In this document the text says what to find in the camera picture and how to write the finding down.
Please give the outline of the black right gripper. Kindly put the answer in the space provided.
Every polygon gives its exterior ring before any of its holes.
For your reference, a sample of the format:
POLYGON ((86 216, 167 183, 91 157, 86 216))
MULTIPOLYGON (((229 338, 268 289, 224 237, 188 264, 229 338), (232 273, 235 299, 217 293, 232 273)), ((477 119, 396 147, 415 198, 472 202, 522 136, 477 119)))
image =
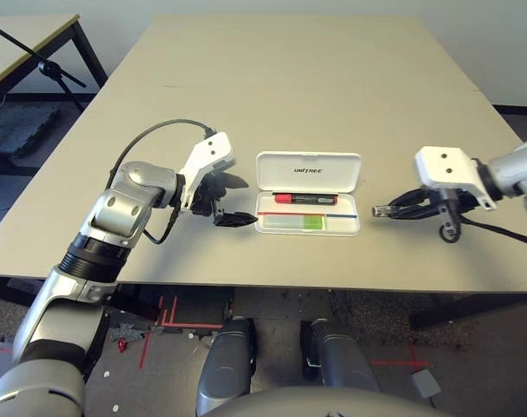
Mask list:
POLYGON ((457 242, 461 236, 461 215, 478 206, 470 192, 462 189, 430 191, 430 203, 419 205, 429 198, 428 189, 417 188, 397 196, 389 202, 388 218, 429 218, 440 215, 439 235, 444 242, 457 242))

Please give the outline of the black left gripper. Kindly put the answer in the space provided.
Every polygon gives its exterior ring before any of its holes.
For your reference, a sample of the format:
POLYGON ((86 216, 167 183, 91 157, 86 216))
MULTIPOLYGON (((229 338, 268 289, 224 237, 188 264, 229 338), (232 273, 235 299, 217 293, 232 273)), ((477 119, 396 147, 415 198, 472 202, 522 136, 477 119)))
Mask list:
POLYGON ((227 194, 227 189, 246 189, 248 183, 237 175, 229 173, 206 174, 194 193, 191 212, 194 215, 215 215, 214 225, 224 228, 240 228, 258 221, 249 213, 222 212, 221 198, 227 194))

